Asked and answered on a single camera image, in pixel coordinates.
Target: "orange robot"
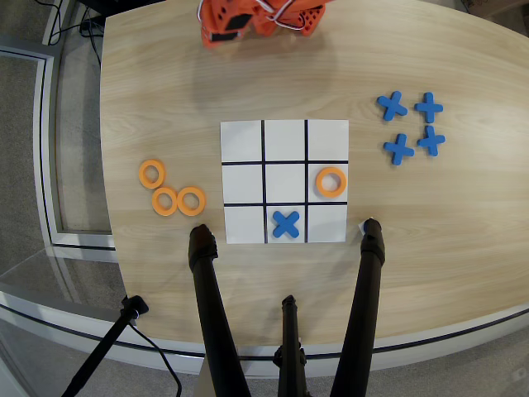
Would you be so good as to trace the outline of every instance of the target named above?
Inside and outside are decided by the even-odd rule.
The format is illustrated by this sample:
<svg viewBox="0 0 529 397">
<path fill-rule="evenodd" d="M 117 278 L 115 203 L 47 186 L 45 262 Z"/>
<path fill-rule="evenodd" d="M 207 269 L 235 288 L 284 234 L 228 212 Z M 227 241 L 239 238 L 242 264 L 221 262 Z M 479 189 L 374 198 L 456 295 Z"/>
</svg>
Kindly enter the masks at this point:
<svg viewBox="0 0 529 397">
<path fill-rule="evenodd" d="M 253 24 L 262 36 L 277 26 L 310 36 L 331 0 L 201 0 L 197 10 L 203 44 L 212 48 L 242 37 Z"/>
</svg>

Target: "tic-tac-toe board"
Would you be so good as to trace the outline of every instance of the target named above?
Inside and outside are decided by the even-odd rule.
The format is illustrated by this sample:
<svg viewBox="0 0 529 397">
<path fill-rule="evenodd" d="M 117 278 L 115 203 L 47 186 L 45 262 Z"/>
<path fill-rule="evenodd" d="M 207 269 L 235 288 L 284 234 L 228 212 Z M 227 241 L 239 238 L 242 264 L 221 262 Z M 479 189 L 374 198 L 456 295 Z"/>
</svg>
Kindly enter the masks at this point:
<svg viewBox="0 0 529 397">
<path fill-rule="evenodd" d="M 222 122 L 221 146 L 228 244 L 346 240 L 348 120 Z"/>
</svg>

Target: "black cable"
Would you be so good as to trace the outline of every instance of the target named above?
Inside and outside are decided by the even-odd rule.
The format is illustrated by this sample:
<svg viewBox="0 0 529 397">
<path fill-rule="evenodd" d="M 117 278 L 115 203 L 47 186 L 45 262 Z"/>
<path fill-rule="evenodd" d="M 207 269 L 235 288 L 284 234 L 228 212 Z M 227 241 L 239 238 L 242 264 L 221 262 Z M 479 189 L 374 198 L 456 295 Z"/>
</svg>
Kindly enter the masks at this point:
<svg viewBox="0 0 529 397">
<path fill-rule="evenodd" d="M 463 7 L 465 8 L 467 14 L 470 14 L 469 8 L 466 6 L 465 0 L 461 0 L 461 4 L 463 4 Z"/>
<path fill-rule="evenodd" d="M 96 47 L 96 42 L 95 42 L 95 40 L 93 39 L 93 32 L 92 32 L 92 17 L 90 16 L 90 10 L 88 9 L 88 7 L 86 7 L 86 11 L 88 12 L 88 31 L 90 32 L 90 41 L 92 42 L 93 52 L 96 53 L 96 56 L 97 56 L 97 58 L 98 58 L 99 69 L 101 69 L 101 58 L 99 58 L 98 49 L 97 49 L 97 47 Z"/>
<path fill-rule="evenodd" d="M 60 41 L 61 33 L 63 32 L 63 31 L 60 30 L 60 26 L 62 25 L 61 17 L 60 17 L 60 6 L 62 6 L 62 4 L 63 4 L 62 0 L 61 0 L 61 2 L 60 2 L 58 7 L 56 5 L 50 4 L 48 2 L 41 2 L 40 0 L 33 0 L 33 1 L 38 3 L 38 4 L 40 4 L 41 6 L 53 7 L 53 8 L 55 8 L 57 10 L 57 14 L 55 14 L 55 20 L 53 21 L 53 27 L 55 27 L 55 23 L 57 22 L 57 18 L 59 18 L 59 31 L 56 32 L 55 34 L 51 35 L 50 38 L 48 39 L 48 45 L 56 45 Z M 57 41 L 54 44 L 51 44 L 51 37 L 55 36 L 56 34 L 59 34 L 59 39 L 57 39 Z"/>
<path fill-rule="evenodd" d="M 171 375 L 173 376 L 174 380 L 176 381 L 176 385 L 178 386 L 178 390 L 176 391 L 176 397 L 180 397 L 180 395 L 182 394 L 182 384 L 180 383 L 180 379 L 176 376 L 176 374 L 174 373 L 173 371 L 173 368 L 171 367 L 171 365 L 169 364 L 169 362 L 167 361 L 167 358 L 165 357 L 165 354 L 164 352 L 162 352 L 162 349 L 160 349 L 159 347 L 157 347 L 155 345 L 154 342 L 152 342 L 148 337 L 146 337 L 143 333 L 141 333 L 140 331 L 138 331 L 136 328 L 134 328 L 134 326 L 129 323 L 129 326 L 134 330 L 135 333 L 137 333 L 138 335 L 140 335 L 141 337 L 143 337 L 148 343 L 150 343 L 150 345 L 156 349 L 158 351 L 158 353 L 162 356 L 162 360 L 164 360 L 164 363 L 165 363 L 165 366 L 167 366 L 167 369 L 169 370 L 169 372 L 171 373 Z"/>
<path fill-rule="evenodd" d="M 75 27 L 78 27 L 78 26 L 81 26 L 81 24 L 79 23 L 78 25 L 69 26 L 69 27 L 67 27 L 66 29 L 62 29 L 62 30 L 60 30 L 60 31 L 56 31 L 53 35 L 50 36 L 50 40 L 51 40 L 51 38 L 52 38 L 53 36 L 60 35 L 61 33 L 65 32 L 65 31 L 69 31 L 70 29 L 74 29 Z M 59 42 L 59 40 L 60 40 L 60 37 L 59 37 L 59 39 L 58 39 L 55 43 L 50 44 L 50 45 L 56 45 L 56 44 Z"/>
</svg>

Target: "glass panel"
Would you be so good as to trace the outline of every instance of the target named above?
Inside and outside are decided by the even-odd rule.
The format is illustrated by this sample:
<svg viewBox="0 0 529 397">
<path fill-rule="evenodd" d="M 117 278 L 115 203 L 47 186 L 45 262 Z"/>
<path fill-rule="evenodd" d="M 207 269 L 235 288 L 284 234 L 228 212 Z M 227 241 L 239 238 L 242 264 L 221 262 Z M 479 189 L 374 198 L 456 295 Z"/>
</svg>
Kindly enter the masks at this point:
<svg viewBox="0 0 529 397">
<path fill-rule="evenodd" d="M 44 247 L 33 172 L 36 67 L 0 56 L 0 275 Z"/>
<path fill-rule="evenodd" d="M 0 357 L 30 396 L 62 395 L 88 357 L 88 353 L 38 337 L 3 320 L 0 320 L 0 345 Z M 193 395 L 196 378 L 179 374 L 182 396 Z M 105 359 L 78 396 L 162 397 L 174 396 L 176 390 L 168 371 Z"/>
<path fill-rule="evenodd" d="M 48 257 L 44 250 L 0 276 L 0 283 L 101 309 L 122 309 L 126 294 L 117 263 Z"/>
<path fill-rule="evenodd" d="M 79 4 L 69 26 L 79 24 L 85 7 Z M 110 233 L 102 177 L 99 133 L 98 58 L 89 38 L 77 29 L 64 34 L 57 93 L 56 164 L 63 229 Z M 94 37 L 99 56 L 102 37 Z"/>
</svg>

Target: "gray floor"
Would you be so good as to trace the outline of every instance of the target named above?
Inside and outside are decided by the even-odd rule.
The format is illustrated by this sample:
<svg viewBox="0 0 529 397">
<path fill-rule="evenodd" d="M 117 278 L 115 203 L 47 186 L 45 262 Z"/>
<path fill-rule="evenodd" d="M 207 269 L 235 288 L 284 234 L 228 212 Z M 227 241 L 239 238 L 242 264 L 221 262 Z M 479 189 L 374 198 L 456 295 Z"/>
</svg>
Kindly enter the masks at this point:
<svg viewBox="0 0 529 397">
<path fill-rule="evenodd" d="M 22 331 L 0 320 L 4 360 L 16 364 L 38 396 L 57 396 L 88 356 Z M 402 366 L 374 371 L 369 378 L 369 397 L 527 397 L 529 396 L 529 328 L 467 351 Z M 197 380 L 179 375 L 182 396 L 193 395 Z M 328 396 L 333 378 L 309 378 L 313 397 Z M 277 395 L 277 380 L 248 380 L 251 395 Z M 79 396 L 174 396 L 176 387 L 168 371 L 158 371 L 105 360 Z"/>
<path fill-rule="evenodd" d="M 40 43 L 49 15 L 34 0 L 0 0 L 0 34 Z"/>
</svg>

